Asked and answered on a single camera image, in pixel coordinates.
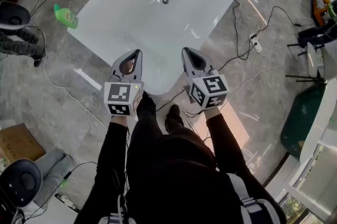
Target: person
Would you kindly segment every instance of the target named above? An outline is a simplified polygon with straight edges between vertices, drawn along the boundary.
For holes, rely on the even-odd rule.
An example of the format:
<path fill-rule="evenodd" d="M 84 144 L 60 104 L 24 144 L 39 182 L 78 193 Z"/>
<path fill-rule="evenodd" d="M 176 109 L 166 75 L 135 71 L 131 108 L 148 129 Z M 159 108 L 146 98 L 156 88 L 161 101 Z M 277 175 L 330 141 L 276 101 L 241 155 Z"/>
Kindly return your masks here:
<path fill-rule="evenodd" d="M 171 107 L 165 121 L 169 135 L 163 135 L 156 121 L 155 103 L 143 94 L 127 151 L 130 189 L 125 198 L 128 128 L 126 117 L 112 117 L 98 157 L 94 186 L 74 223 L 121 223 L 107 217 L 111 213 L 121 216 L 120 211 L 126 212 L 126 208 L 129 222 L 124 223 L 243 223 L 242 201 L 227 173 L 242 178 L 249 196 L 267 200 L 278 223 L 286 223 L 281 207 L 250 173 L 219 109 L 204 113 L 215 155 L 195 132 L 184 127 L 178 105 Z M 248 203 L 255 206 L 252 199 Z M 259 213 L 262 220 L 258 223 L 271 223 L 265 211 Z"/>
<path fill-rule="evenodd" d="M 302 48 L 309 42 L 312 45 L 322 45 L 337 39 L 337 0 L 326 6 L 330 18 L 320 27 L 312 27 L 299 32 L 298 42 Z"/>
<path fill-rule="evenodd" d="M 35 164 L 41 171 L 43 183 L 34 200 L 23 208 L 26 220 L 44 212 L 48 206 L 48 198 L 58 192 L 63 178 L 72 170 L 74 160 L 62 150 L 54 149 L 36 160 Z"/>
<path fill-rule="evenodd" d="M 17 36 L 22 40 L 12 40 L 9 36 Z M 40 65 L 45 55 L 44 47 L 38 45 L 38 37 L 25 28 L 16 30 L 0 28 L 0 52 L 29 56 L 34 60 L 34 67 Z"/>

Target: leg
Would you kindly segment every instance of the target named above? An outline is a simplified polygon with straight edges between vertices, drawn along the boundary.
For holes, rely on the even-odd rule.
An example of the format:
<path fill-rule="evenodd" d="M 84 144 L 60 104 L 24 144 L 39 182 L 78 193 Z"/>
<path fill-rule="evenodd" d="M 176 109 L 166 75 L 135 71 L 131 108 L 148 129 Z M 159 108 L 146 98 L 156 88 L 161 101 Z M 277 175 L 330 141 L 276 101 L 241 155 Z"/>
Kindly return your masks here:
<path fill-rule="evenodd" d="M 312 28 L 305 29 L 305 30 L 299 32 L 299 39 L 317 36 L 318 34 L 324 34 L 324 32 L 329 30 L 332 26 L 333 25 L 331 25 L 331 23 L 327 23 L 324 26 L 312 27 Z"/>
<path fill-rule="evenodd" d="M 193 130 L 185 128 L 183 119 L 180 117 L 180 109 L 177 104 L 171 106 L 168 115 L 165 120 L 165 129 L 170 135 L 184 135 L 193 137 L 193 140 L 197 139 L 198 142 L 204 144 L 199 135 Z"/>
<path fill-rule="evenodd" d="M 60 162 L 66 154 L 60 149 L 54 149 L 43 155 L 41 158 L 35 161 L 35 164 L 38 166 L 42 173 L 42 177 L 45 178 L 49 171 Z"/>
<path fill-rule="evenodd" d="M 28 43 L 32 43 L 35 45 L 38 43 L 38 37 L 26 28 L 20 28 L 16 30 L 2 29 L 2 31 L 7 36 L 15 35 Z"/>
<path fill-rule="evenodd" d="M 34 199 L 34 202 L 38 206 L 42 206 L 48 199 L 48 197 L 53 194 L 55 195 L 58 192 L 58 186 L 63 181 L 63 177 L 71 171 L 73 168 L 73 158 L 69 155 L 66 155 L 58 164 L 56 164 L 44 178 L 40 191 Z M 42 207 L 45 209 L 48 205 L 48 202 Z"/>
<path fill-rule="evenodd" d="M 10 55 L 26 55 L 34 60 L 44 56 L 44 47 L 25 41 L 14 41 L 4 33 L 0 33 L 0 50 Z"/>
<path fill-rule="evenodd" d="M 137 115 L 138 122 L 132 132 L 130 148 L 158 135 L 163 135 L 157 123 L 155 103 L 145 92 L 137 107 Z"/>
<path fill-rule="evenodd" d="M 333 33 L 328 32 L 328 33 L 326 33 L 324 35 L 321 35 L 321 36 L 299 38 L 299 40 L 302 43 L 309 42 L 312 45 L 321 45 L 321 44 L 326 44 L 326 43 L 332 42 L 336 38 L 337 38 L 337 34 L 333 34 Z"/>

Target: white cable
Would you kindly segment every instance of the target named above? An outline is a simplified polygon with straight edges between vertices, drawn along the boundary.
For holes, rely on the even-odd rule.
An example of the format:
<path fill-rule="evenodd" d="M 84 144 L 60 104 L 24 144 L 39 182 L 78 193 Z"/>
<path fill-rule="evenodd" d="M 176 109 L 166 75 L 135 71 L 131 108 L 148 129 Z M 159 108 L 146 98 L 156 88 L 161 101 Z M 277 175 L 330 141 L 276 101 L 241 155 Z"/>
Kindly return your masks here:
<path fill-rule="evenodd" d="M 268 70 L 272 70 L 272 69 L 275 69 L 275 68 L 278 68 L 278 67 L 282 67 L 282 66 L 284 65 L 284 62 L 285 62 L 285 52 L 284 52 L 284 49 L 283 49 L 282 47 L 278 47 L 278 46 L 273 46 L 273 47 L 271 47 L 271 48 L 268 50 L 267 54 L 265 54 L 265 56 L 268 55 L 269 51 L 270 51 L 272 48 L 278 48 L 278 49 L 281 49 L 281 50 L 283 51 L 283 63 L 280 64 L 280 65 L 276 65 L 276 66 L 274 66 L 274 67 L 270 67 L 270 68 L 268 68 L 268 69 L 266 69 L 266 70 L 261 70 L 261 71 L 257 72 L 256 75 L 255 75 L 253 78 L 246 80 L 246 81 L 245 81 L 245 82 L 244 82 L 244 83 L 243 83 L 243 84 L 242 84 L 236 91 L 234 91 L 234 92 L 230 95 L 230 97 L 227 99 L 227 102 L 221 107 L 220 111 L 222 110 L 222 108 L 224 108 L 224 107 L 228 104 L 228 102 L 230 101 L 230 99 L 232 98 L 232 96 L 233 96 L 235 93 L 237 93 L 237 92 L 240 90 L 240 88 L 242 88 L 242 87 L 244 86 L 244 84 L 246 84 L 248 81 L 253 80 L 253 79 L 254 79 L 256 76 L 258 76 L 260 73 L 263 73 L 263 72 L 266 72 L 266 71 L 268 71 Z"/>
<path fill-rule="evenodd" d="M 120 224 L 123 224 L 122 220 L 122 212 L 121 212 L 121 195 L 118 195 L 117 198 L 117 210 L 118 210 L 118 216 L 120 217 Z"/>
<path fill-rule="evenodd" d="M 44 36 L 44 50 L 45 50 L 45 52 L 46 52 L 46 55 L 45 55 L 45 59 L 44 59 L 44 62 L 43 62 L 43 67 L 44 67 L 44 73 L 46 74 L 48 80 L 52 83 L 52 85 L 53 85 L 54 87 L 64 89 L 64 90 L 68 93 L 68 95 L 69 95 L 70 97 L 72 97 L 75 101 L 77 101 L 80 105 L 82 105 L 82 107 L 83 107 L 89 114 L 91 114 L 94 118 L 96 118 L 96 120 L 97 120 L 99 123 L 101 123 L 101 124 L 103 125 L 104 128 L 107 129 L 107 127 L 104 125 L 104 123 L 103 123 L 100 119 L 98 119 L 92 112 L 90 112 L 89 109 L 86 108 L 86 107 L 85 107 L 85 106 L 84 106 L 78 99 L 76 99 L 73 95 L 71 95 L 70 92 L 69 92 L 65 87 L 60 87 L 60 86 L 55 85 L 54 82 L 50 79 L 50 77 L 49 77 L 49 75 L 48 75 L 48 73 L 47 73 L 47 70 L 46 70 L 46 61 L 47 61 L 47 49 L 46 49 L 46 43 L 47 43 L 47 38 L 46 38 L 46 35 L 44 34 L 44 32 L 42 31 L 41 28 L 39 28 L 39 27 L 37 27 L 37 26 L 35 26 L 35 25 L 34 25 L 34 27 L 38 28 L 38 29 L 42 32 L 42 34 L 43 34 L 43 36 Z"/>
<path fill-rule="evenodd" d="M 326 32 L 328 32 L 329 30 L 331 30 L 334 26 L 336 26 L 337 25 L 337 22 L 335 22 L 335 24 L 333 24 L 333 26 L 332 27 L 330 27 L 329 29 L 327 29 L 327 30 L 325 30 L 324 31 L 324 34 L 327 36 L 327 37 L 329 37 L 331 40 L 336 40 L 336 38 L 331 38 Z"/>

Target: power strip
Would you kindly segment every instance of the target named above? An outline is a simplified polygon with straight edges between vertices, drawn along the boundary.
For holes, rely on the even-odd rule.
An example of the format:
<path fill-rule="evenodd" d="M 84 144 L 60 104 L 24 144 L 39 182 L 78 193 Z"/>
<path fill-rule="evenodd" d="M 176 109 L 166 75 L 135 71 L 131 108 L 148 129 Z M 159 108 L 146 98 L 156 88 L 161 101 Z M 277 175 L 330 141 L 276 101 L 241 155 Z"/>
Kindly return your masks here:
<path fill-rule="evenodd" d="M 252 43 L 252 45 L 254 46 L 256 52 L 261 53 L 261 51 L 262 51 L 262 46 L 260 45 L 259 40 L 258 40 L 256 37 L 255 37 L 255 38 L 252 38 L 252 39 L 250 39 L 250 40 L 251 40 L 251 43 Z"/>

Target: black sleeve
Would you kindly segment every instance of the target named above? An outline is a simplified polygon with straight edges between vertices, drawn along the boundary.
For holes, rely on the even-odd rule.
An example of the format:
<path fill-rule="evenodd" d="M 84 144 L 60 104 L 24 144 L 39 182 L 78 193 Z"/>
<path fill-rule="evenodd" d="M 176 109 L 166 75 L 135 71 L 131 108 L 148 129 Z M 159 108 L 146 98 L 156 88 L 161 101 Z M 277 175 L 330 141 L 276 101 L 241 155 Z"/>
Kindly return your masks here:
<path fill-rule="evenodd" d="M 102 217 L 117 213 L 117 198 L 125 183 L 126 132 L 126 127 L 110 123 L 98 157 L 94 186 L 74 224 L 96 224 Z"/>
<path fill-rule="evenodd" d="M 229 129 L 223 116 L 217 115 L 206 122 L 210 131 L 214 154 L 221 172 L 235 174 L 246 166 L 240 146 Z"/>
<path fill-rule="evenodd" d="M 241 149 L 222 115 L 210 118 L 206 122 L 211 134 L 216 162 L 221 173 L 232 173 L 242 178 L 248 194 L 254 199 L 265 199 L 275 208 L 281 224 L 286 224 L 286 217 L 280 205 L 264 189 L 249 171 Z"/>

